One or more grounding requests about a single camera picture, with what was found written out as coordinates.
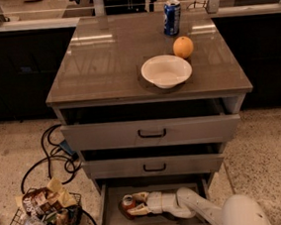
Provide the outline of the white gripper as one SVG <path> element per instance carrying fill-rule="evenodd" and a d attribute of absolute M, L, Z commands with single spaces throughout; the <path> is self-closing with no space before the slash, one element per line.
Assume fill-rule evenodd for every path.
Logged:
<path fill-rule="evenodd" d="M 155 191 L 152 193 L 136 192 L 132 195 L 135 201 L 142 202 L 142 204 L 137 205 L 135 208 L 128 209 L 128 212 L 132 216 L 140 215 L 145 216 L 150 213 L 162 213 L 162 193 L 160 191 Z"/>

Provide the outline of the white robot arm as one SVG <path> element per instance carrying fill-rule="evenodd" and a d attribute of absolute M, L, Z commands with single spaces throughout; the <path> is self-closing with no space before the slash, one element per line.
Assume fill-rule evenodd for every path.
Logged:
<path fill-rule="evenodd" d="M 131 217 L 170 213 L 174 217 L 201 216 L 211 225 L 271 225 L 260 205 L 245 195 L 232 195 L 223 207 L 187 187 L 171 192 L 138 192 L 127 194 L 122 207 Z"/>

